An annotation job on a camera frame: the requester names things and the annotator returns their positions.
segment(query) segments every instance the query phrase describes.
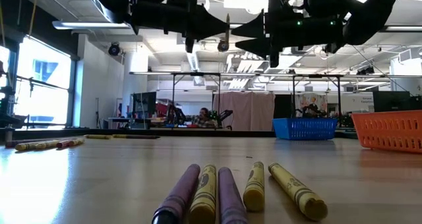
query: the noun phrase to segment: man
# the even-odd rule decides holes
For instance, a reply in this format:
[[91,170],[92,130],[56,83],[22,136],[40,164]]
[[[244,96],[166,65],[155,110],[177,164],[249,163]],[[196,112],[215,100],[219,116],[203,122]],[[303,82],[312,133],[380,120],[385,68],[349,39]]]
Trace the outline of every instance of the man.
[[209,111],[207,108],[202,108],[199,111],[199,116],[192,118],[192,125],[196,125],[198,128],[215,128],[214,122],[209,118]]

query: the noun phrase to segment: poster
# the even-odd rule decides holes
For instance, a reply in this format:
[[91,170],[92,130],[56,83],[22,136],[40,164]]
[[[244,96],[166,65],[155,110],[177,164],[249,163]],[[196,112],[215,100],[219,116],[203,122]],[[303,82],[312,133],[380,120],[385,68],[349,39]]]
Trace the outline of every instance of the poster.
[[308,117],[323,116],[327,112],[327,96],[318,95],[314,93],[306,93],[296,95],[296,117],[304,117],[305,114]]

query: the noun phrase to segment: orange plastic basket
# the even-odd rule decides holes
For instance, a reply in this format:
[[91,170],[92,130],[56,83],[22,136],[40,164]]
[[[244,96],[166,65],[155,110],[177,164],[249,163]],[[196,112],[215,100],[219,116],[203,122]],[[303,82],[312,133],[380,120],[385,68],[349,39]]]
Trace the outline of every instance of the orange plastic basket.
[[364,148],[422,153],[422,110],[351,116]]

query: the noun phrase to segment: basket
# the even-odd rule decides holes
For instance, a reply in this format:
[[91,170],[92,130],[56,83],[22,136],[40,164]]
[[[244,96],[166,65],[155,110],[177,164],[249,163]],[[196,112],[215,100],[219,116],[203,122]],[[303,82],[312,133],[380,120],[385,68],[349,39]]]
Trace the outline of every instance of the basket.
[[422,111],[352,114],[364,148],[422,153]]
[[277,138],[328,140],[334,138],[337,119],[273,119]]

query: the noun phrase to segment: blue plastic basket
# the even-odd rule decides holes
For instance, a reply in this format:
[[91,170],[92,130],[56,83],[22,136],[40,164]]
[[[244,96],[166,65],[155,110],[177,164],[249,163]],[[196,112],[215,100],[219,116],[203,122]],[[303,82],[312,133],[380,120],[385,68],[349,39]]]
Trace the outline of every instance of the blue plastic basket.
[[328,140],[334,138],[337,119],[273,119],[277,138]]

